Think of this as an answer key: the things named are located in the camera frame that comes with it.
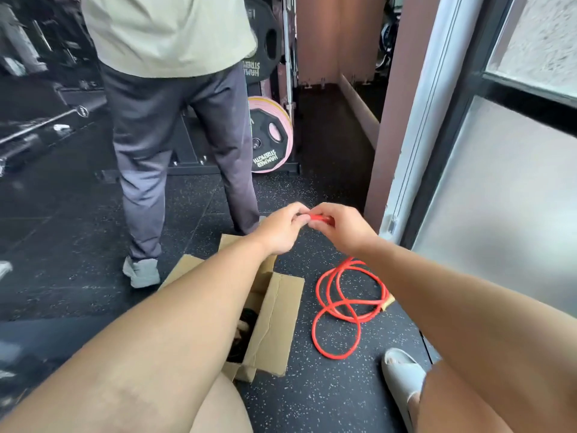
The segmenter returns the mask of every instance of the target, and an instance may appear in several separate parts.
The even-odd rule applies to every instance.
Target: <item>forearm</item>
[[[188,433],[267,256],[245,237],[152,295],[87,343],[0,431]]]
[[[359,258],[498,413],[525,413],[533,428],[575,416],[577,320],[379,238]]]

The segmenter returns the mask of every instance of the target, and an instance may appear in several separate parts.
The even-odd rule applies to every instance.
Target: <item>frosted glass panel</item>
[[[508,27],[514,31],[501,35],[511,37],[506,50],[500,55],[497,44],[487,71],[577,97],[577,0],[527,0],[519,21]]]
[[[577,316],[577,138],[476,97],[413,250]]]

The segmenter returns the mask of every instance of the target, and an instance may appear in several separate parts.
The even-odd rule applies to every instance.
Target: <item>open cardboard box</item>
[[[223,234],[219,250],[239,238]],[[183,255],[160,288],[180,278],[202,261],[192,255]],[[258,319],[242,363],[226,362],[222,368],[222,372],[231,380],[252,383],[257,370],[280,376],[287,370],[305,280],[273,271],[275,261],[276,255],[271,255],[260,265],[246,298],[245,307],[254,310]]]

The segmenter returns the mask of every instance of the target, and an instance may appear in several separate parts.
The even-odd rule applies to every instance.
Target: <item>red hose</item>
[[[386,289],[385,284],[383,284],[383,282],[379,279],[379,277],[372,274],[367,269],[363,269],[362,267],[356,267],[357,264],[362,264],[362,265],[366,266],[366,264],[364,262],[362,262],[360,260],[354,260],[353,257],[349,257],[345,261],[340,263],[336,268],[328,270],[327,272],[323,273],[323,275],[317,281],[316,294],[317,294],[317,299],[319,300],[319,302],[322,306],[322,310],[315,316],[315,318],[313,320],[313,328],[312,328],[313,343],[314,343],[314,346],[319,350],[319,352],[323,356],[328,357],[328,358],[332,358],[333,360],[342,360],[344,358],[347,358],[354,352],[355,349],[357,349],[357,346],[358,346],[359,342],[361,341],[361,323],[368,322],[369,320],[373,319],[376,315],[378,315],[379,312],[381,311],[381,307],[389,298],[389,291]],[[364,274],[367,274],[371,278],[373,278],[381,286],[381,298],[376,299],[376,300],[372,300],[372,301],[366,300],[366,299],[347,299],[347,298],[345,298],[343,295],[343,292],[340,289],[340,276],[343,274],[343,272],[345,270],[348,270],[348,269],[358,270],[360,272],[363,272]],[[322,280],[328,275],[330,275],[330,277],[328,279],[328,284],[327,284],[327,303],[325,304],[321,298],[320,287],[322,284]],[[331,284],[332,284],[333,279],[335,279],[335,278],[336,278],[336,291],[339,292],[339,295],[341,298],[341,301],[337,301],[337,302],[333,302],[331,300]],[[355,313],[355,310],[353,310],[353,307],[351,306],[351,304],[364,304],[367,306],[375,306],[375,308],[370,313],[366,313],[364,315],[358,316],[357,313]],[[351,316],[346,316],[343,313],[339,312],[336,309],[336,307],[338,307],[338,306],[347,306],[347,308],[349,309],[349,312],[351,313]],[[319,345],[319,342],[317,341],[317,322],[319,321],[320,317],[324,313],[329,313],[332,316],[335,316],[337,319],[346,320],[347,322],[352,322],[352,323],[357,325],[357,337],[355,339],[355,342],[353,343],[352,347],[347,352],[345,352],[344,354],[337,354],[336,355],[336,354],[328,353],[324,349],[321,348],[321,346]]]

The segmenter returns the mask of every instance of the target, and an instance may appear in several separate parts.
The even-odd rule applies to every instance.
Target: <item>t-shirt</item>
[[[98,58],[138,77],[219,72],[256,48],[244,0],[81,0]]]

